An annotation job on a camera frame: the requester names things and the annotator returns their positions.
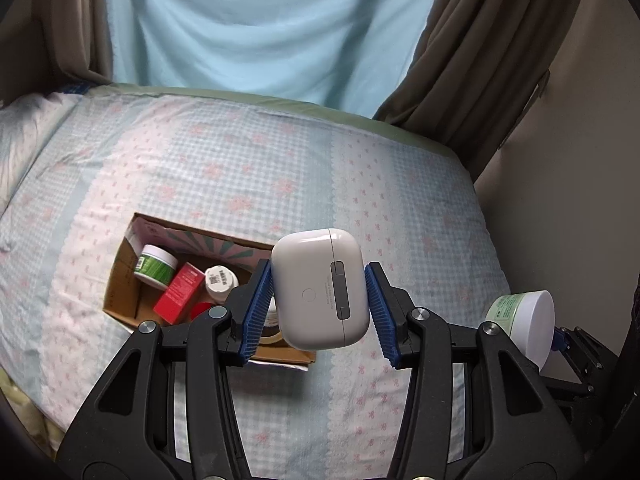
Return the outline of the brown curtain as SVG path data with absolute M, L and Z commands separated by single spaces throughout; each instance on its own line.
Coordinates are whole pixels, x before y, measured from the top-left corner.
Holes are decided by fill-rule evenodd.
M 113 78 L 106 0 L 1 0 L 1 103 Z
M 580 0 L 434 0 L 374 117 L 450 148 L 477 179 L 548 76 Z

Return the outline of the open cardboard box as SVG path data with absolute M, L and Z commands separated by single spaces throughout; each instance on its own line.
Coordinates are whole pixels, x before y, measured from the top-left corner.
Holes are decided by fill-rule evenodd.
M 225 266 L 242 285 L 250 280 L 258 261 L 268 258 L 272 249 L 271 245 L 254 240 L 135 214 L 118 248 L 103 303 L 105 313 L 130 328 L 144 320 L 167 323 L 154 311 L 163 292 L 134 276 L 146 245 L 173 255 L 177 269 L 186 263 L 202 272 L 212 266 Z

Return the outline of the yellow tape roll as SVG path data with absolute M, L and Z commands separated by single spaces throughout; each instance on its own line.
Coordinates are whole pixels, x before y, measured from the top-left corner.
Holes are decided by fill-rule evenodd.
M 259 343 L 262 346 L 269 346 L 270 344 L 276 344 L 282 339 L 278 312 L 276 310 L 269 310 L 267 312 L 264 326 L 262 326 L 262 333 L 260 334 Z

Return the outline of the right brown curtain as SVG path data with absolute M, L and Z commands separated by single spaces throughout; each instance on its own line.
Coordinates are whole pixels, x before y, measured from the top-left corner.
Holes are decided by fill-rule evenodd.
M 477 179 L 548 76 L 580 0 L 434 0 L 374 117 L 450 148 Z

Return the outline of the floral yellow blanket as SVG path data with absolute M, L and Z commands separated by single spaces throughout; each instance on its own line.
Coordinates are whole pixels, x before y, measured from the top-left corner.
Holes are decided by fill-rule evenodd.
M 55 458 L 64 438 L 64 432 L 38 410 L 32 400 L 12 382 L 12 379 L 9 378 L 3 368 L 0 370 L 0 386 L 10 407 L 28 434 L 36 441 L 43 452 L 51 458 Z

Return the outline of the left brown curtain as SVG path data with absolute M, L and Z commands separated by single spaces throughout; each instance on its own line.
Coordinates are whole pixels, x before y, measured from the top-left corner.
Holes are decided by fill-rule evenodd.
M 1 103 L 113 78 L 106 0 L 1 0 Z

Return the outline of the green white cream jar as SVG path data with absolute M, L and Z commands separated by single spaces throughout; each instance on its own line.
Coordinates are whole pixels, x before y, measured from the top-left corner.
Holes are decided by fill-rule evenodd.
M 134 266 L 134 276 L 143 284 L 166 290 L 174 278 L 178 259 L 155 245 L 146 244 Z

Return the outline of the patterned bed sheet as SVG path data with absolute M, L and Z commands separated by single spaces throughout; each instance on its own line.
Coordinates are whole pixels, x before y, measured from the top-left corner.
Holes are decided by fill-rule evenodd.
M 459 325 L 509 290 L 468 172 L 433 141 L 251 98 L 23 96 L 1 112 L 1 364 L 61 428 L 128 338 L 103 303 L 135 214 L 262 244 L 345 230 Z

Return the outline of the red carton box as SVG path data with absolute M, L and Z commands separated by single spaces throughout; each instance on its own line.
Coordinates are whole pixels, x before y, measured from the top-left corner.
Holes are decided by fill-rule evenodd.
M 168 325 L 180 323 L 198 298 L 204 280 L 203 271 L 191 263 L 185 263 L 157 300 L 154 313 Z

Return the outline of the light blue cloth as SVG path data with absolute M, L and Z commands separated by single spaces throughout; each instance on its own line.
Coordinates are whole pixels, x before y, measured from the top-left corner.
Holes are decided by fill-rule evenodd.
M 434 0 L 106 0 L 113 77 L 370 117 L 408 72 Z

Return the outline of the white lidded jar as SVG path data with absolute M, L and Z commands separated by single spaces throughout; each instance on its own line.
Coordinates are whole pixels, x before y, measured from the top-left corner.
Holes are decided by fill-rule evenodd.
M 548 290 L 498 297 L 486 320 L 497 323 L 524 356 L 542 370 L 551 352 L 555 306 Z

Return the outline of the white earbuds case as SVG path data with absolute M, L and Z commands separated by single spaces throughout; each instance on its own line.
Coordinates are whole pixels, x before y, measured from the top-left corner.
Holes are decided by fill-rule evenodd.
M 364 264 L 341 229 L 288 234 L 272 248 L 274 301 L 283 338 L 303 351 L 356 344 L 369 328 Z

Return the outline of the white pill bottle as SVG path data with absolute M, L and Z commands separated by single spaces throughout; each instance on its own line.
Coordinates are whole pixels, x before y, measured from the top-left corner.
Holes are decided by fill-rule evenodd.
M 205 289 L 215 304 L 225 304 L 232 290 L 239 287 L 239 279 L 226 266 L 211 266 L 205 271 Z

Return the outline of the silver round tin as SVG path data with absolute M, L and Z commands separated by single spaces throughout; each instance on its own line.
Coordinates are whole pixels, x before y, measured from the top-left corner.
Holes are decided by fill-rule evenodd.
M 208 301 L 199 301 L 193 305 L 189 312 L 189 321 L 195 320 L 199 315 L 204 312 L 207 312 L 210 308 L 212 308 L 214 304 Z

